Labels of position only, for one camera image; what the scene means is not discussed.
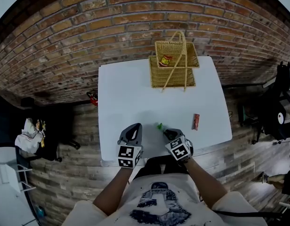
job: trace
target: red object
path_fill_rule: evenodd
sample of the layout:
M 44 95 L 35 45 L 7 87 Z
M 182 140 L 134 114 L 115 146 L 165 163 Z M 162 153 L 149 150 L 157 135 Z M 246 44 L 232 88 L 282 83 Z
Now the red object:
M 200 121 L 200 115 L 199 114 L 194 114 L 194 118 L 193 118 L 193 129 L 194 130 L 198 129 L 199 121 Z
M 95 106 L 98 107 L 98 97 L 94 96 L 92 93 L 87 93 L 88 97 L 90 98 L 90 102 Z

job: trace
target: human arm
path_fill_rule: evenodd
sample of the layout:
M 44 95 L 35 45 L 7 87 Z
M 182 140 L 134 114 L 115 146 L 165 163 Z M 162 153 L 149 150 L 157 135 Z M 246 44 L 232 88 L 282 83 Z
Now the human arm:
M 189 158 L 185 166 L 209 208 L 212 208 L 219 199 L 227 194 L 224 186 L 198 165 L 193 158 Z
M 93 204 L 107 216 L 117 210 L 132 171 L 133 169 L 130 168 L 121 168 L 113 180 L 93 201 Z

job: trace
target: white cloth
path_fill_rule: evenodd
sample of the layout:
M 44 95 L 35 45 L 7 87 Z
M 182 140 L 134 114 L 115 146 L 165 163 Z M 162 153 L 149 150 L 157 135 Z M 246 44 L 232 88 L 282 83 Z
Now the white cloth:
M 44 136 L 44 132 L 41 132 L 33 125 L 32 119 L 27 118 L 22 134 L 15 139 L 15 145 L 28 153 L 34 154 Z
M 257 212 L 239 192 L 230 192 L 213 210 Z M 267 226 L 263 218 L 217 214 L 200 203 L 187 174 L 136 178 L 124 192 L 119 208 L 107 217 L 90 201 L 79 201 L 63 226 Z

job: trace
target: chair leg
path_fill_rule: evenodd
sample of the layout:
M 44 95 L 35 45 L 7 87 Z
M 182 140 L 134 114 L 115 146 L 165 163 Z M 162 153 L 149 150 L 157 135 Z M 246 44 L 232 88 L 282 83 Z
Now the chair leg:
M 252 140 L 252 145 L 255 145 L 259 141 L 261 130 L 262 130 L 262 125 L 260 123 L 258 124 L 257 129 L 258 129 L 258 131 L 257 131 L 257 139 L 256 140 Z

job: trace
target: white table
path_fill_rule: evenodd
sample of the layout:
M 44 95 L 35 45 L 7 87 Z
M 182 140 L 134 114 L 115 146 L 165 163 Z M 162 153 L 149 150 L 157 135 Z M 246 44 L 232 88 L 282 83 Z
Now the white table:
M 143 158 L 167 155 L 156 125 L 182 130 L 199 149 L 232 139 L 231 125 L 220 81 L 209 56 L 199 56 L 193 69 L 195 87 L 153 89 L 148 59 L 103 65 L 99 68 L 98 116 L 102 159 L 114 161 L 120 133 L 134 123 L 143 125 Z M 198 131 L 193 115 L 200 115 Z

